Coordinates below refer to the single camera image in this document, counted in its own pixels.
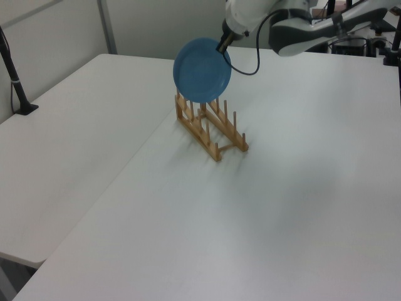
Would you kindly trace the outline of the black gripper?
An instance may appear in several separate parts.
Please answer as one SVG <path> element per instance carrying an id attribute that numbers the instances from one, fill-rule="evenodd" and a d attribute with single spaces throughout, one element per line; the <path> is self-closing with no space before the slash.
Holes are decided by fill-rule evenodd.
<path id="1" fill-rule="evenodd" d="M 219 53 L 225 53 L 226 48 L 239 39 L 239 35 L 228 27 L 222 27 L 222 32 L 220 43 L 216 47 Z"/>

